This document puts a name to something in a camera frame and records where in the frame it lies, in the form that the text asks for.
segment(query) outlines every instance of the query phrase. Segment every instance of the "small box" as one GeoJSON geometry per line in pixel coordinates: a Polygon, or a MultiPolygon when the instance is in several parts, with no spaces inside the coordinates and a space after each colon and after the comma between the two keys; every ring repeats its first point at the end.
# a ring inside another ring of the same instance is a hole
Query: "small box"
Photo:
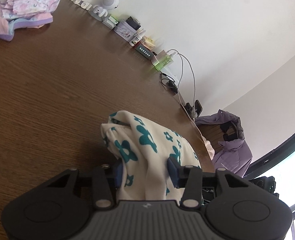
{"type": "Polygon", "coordinates": [[[135,50],[141,53],[144,57],[150,60],[154,56],[153,52],[144,47],[140,42],[138,42],[137,44],[135,45],[135,50]]]}
{"type": "Polygon", "coordinates": [[[106,25],[107,27],[109,27],[110,29],[113,29],[118,23],[118,21],[111,15],[102,17],[102,19],[103,19],[102,23],[106,25]]]}
{"type": "Polygon", "coordinates": [[[137,33],[130,25],[125,21],[120,21],[119,24],[114,28],[114,31],[119,34],[126,41],[133,39],[134,35],[137,33]]]}
{"type": "Polygon", "coordinates": [[[147,36],[143,36],[143,38],[141,39],[141,43],[149,50],[152,50],[155,47],[154,41],[147,36]]]}
{"type": "Polygon", "coordinates": [[[136,31],[141,28],[140,23],[136,19],[133,19],[131,16],[126,20],[126,22],[136,31]]]}

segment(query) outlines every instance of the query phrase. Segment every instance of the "white cloth with teal flowers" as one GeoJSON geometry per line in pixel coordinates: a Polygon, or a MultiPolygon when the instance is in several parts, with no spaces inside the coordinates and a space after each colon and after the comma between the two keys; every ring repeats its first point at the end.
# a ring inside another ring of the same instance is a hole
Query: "white cloth with teal flowers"
{"type": "Polygon", "coordinates": [[[180,201],[184,189],[174,188],[167,171],[167,159],[174,156],[181,166],[199,166],[198,158],[185,138],[151,120],[119,111],[101,125],[105,145],[122,158],[122,186],[118,200],[180,201]]]}

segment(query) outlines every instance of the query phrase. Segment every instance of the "black cable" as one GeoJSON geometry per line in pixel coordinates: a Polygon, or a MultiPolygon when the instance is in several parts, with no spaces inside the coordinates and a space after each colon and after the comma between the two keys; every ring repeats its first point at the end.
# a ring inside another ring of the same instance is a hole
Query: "black cable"
{"type": "Polygon", "coordinates": [[[165,73],[163,73],[163,72],[161,72],[161,75],[164,75],[164,76],[166,76],[168,79],[170,78],[174,83],[175,83],[175,80],[174,80],[174,78],[173,77],[171,77],[171,76],[168,76],[167,74],[165,74],[165,73]]]}
{"type": "Polygon", "coordinates": [[[162,80],[169,80],[168,78],[162,78],[161,80],[160,80],[160,82],[161,82],[161,84],[163,85],[163,86],[165,86],[165,87],[167,87],[167,88],[170,88],[169,86],[167,86],[166,84],[164,84],[163,82],[162,82],[162,80]]]}

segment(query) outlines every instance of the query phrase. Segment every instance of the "wooden table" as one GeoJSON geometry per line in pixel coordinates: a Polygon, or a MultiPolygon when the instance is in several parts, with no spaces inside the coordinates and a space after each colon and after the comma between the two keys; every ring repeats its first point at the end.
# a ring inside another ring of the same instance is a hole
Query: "wooden table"
{"type": "MultiPolygon", "coordinates": [[[[69,167],[113,163],[100,124],[128,110],[177,131],[214,171],[197,129],[151,63],[69,0],[54,22],[0,40],[0,215],[69,167]]],[[[0,222],[0,239],[7,239],[0,222]]]]}

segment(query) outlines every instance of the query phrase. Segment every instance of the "white charging cable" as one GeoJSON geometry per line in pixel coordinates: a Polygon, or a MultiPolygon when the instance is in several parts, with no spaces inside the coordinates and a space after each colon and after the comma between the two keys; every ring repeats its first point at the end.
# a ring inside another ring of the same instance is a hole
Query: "white charging cable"
{"type": "Polygon", "coordinates": [[[181,106],[183,107],[183,109],[184,109],[185,113],[187,114],[187,116],[189,117],[189,119],[192,121],[192,123],[194,124],[194,126],[195,126],[195,127],[197,128],[197,130],[199,131],[199,133],[200,133],[200,135],[201,135],[201,138],[200,138],[200,139],[201,139],[201,141],[204,143],[204,140],[203,140],[203,136],[202,136],[202,134],[201,134],[201,131],[199,130],[199,128],[197,127],[197,125],[196,125],[195,122],[194,122],[194,118],[196,118],[198,115],[197,115],[197,113],[196,113],[196,111],[195,111],[195,91],[196,91],[196,89],[195,89],[195,76],[194,76],[194,72],[193,72],[193,69],[192,69],[191,63],[190,63],[190,61],[189,61],[184,55],[180,54],[176,49],[170,49],[170,50],[168,50],[168,51],[172,51],[172,50],[177,52],[177,54],[180,56],[180,58],[181,58],[181,62],[182,62],[181,77],[180,77],[180,80],[179,80],[179,83],[178,83],[178,97],[179,97],[180,104],[181,104],[181,106]],[[185,58],[186,61],[189,63],[190,68],[191,68],[191,71],[192,71],[192,74],[193,74],[193,83],[194,83],[193,109],[192,109],[192,118],[193,118],[193,119],[190,117],[190,115],[189,115],[188,112],[186,111],[184,105],[182,104],[182,102],[181,102],[181,98],[180,98],[180,93],[179,93],[179,86],[180,86],[180,83],[181,83],[181,80],[182,80],[182,77],[183,77],[183,58],[185,58]]]}

